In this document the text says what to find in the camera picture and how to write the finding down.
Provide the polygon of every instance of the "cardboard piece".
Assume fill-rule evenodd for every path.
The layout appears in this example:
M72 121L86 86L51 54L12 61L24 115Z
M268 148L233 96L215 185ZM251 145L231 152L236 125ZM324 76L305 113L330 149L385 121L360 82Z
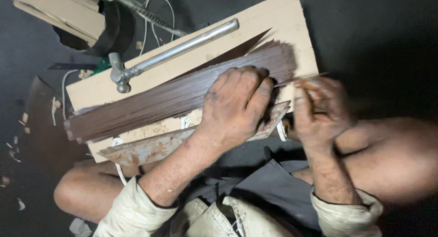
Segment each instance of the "cardboard piece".
M110 79L110 70L101 72L93 77L71 84L67 87L70 100L75 110L114 102L123 98L146 91L160 85L180 74L183 74L222 53L245 42L249 38L272 28L259 44L271 39L293 45L297 69L295 76L318 74L315 54L310 42L306 21L300 0L265 0L242 12L230 16L200 31L194 32L171 43L154 49L137 58L125 62L127 68L157 55L169 48L183 43L207 30L217 27L233 18L237 18L240 28L220 39L210 42L166 63L156 66L140 76L130 80L132 91L127 94L117 92L116 85ZM293 85L290 84L280 92L278 102L293 100ZM195 110L189 114L192 125L201 122L202 111ZM160 135L180 129L179 119L168 118L126 133L120 134L125 143ZM89 144L90 150L97 162L106 161L96 154L112 144L112 138Z

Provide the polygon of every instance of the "rusty metal plate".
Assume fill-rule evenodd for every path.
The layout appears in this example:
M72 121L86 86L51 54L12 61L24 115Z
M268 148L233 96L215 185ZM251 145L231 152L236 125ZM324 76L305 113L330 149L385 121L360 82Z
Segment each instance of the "rusty metal plate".
M267 138L289 110L290 101L274 105L270 110L270 120L247 141ZM118 145L97 154L122 166L140 166L163 160L176 150L195 130L196 126L164 133L155 137Z

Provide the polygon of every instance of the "rolled-up sleeve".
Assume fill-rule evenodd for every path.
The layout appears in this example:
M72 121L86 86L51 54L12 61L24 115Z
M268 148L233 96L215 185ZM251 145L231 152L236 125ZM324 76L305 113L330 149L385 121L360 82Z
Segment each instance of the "rolled-up sleeve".
M155 206L132 178L112 203L108 214L99 222L95 237L147 237L172 217L177 208Z
M383 205L373 196L356 189L363 205L335 205L320 200L312 189L310 198L318 214L322 233L328 237L367 236L381 237L377 219Z

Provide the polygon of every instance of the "metal bar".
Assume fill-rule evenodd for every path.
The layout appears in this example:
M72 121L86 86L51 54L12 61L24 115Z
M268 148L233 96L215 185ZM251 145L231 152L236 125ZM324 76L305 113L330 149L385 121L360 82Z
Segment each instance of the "metal bar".
M214 41L218 38L221 38L233 31L236 31L239 29L239 22L236 18L233 20L224 23L214 29L211 29L208 32L202 33L197 37L194 37L182 44L179 44L167 51L164 51L156 56L153 56L149 58L148 60L142 61L138 63L137 65L133 66L132 68L128 70L124 70L122 72L122 78L129 79L134 76L138 76L142 72L145 72L148 69L151 69L155 66L160 65L161 63L164 63L168 60L171 60L179 55L182 55L184 53L187 53L191 50L194 50L204 44L207 44L211 41Z
M277 127L277 124L289 110L290 101L272 106L269 110L270 120L260 127L255 135L248 139L259 140L267 138ZM195 130L196 126L164 133L128 144L110 147L97 154L123 166L140 166L146 163L163 160L176 150Z

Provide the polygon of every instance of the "fingernail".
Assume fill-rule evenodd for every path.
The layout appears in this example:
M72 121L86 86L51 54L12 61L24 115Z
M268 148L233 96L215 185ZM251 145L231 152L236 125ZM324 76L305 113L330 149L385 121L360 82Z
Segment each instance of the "fingernail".
M295 100L303 100L304 92L302 88L295 88Z
M309 85L311 85L313 87L320 87L321 86L321 83L319 82L319 79L314 78L314 77L308 78L307 79L307 84L309 84Z

